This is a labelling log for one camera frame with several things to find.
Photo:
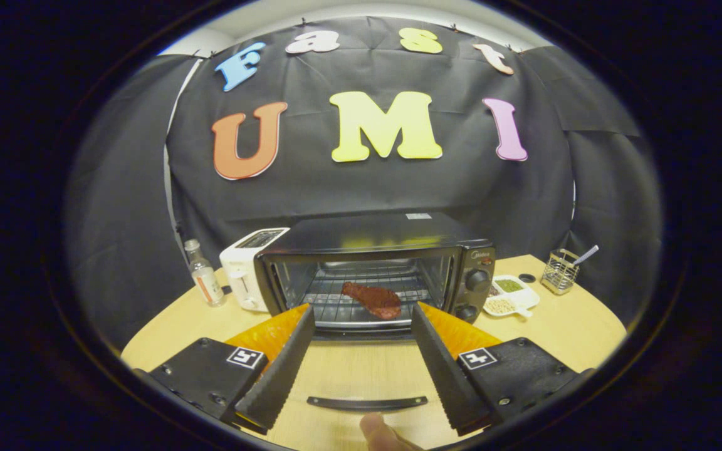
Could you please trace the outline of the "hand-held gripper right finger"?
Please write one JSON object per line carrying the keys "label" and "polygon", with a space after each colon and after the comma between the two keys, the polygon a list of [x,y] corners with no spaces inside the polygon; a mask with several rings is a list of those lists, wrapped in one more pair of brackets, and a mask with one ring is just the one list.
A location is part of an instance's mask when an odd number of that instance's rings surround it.
{"label": "hand-held gripper right finger", "polygon": [[499,340],[427,303],[413,307],[411,330],[459,436],[567,396],[593,372],[574,370],[526,337]]}

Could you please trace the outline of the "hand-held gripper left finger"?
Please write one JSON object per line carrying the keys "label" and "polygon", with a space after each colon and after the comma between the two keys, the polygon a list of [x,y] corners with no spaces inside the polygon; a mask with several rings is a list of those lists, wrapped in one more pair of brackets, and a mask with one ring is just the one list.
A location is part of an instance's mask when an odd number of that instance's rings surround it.
{"label": "hand-held gripper left finger", "polygon": [[315,334],[304,304],[227,341],[199,338],[149,371],[152,387],[234,428],[266,434],[277,422]]}

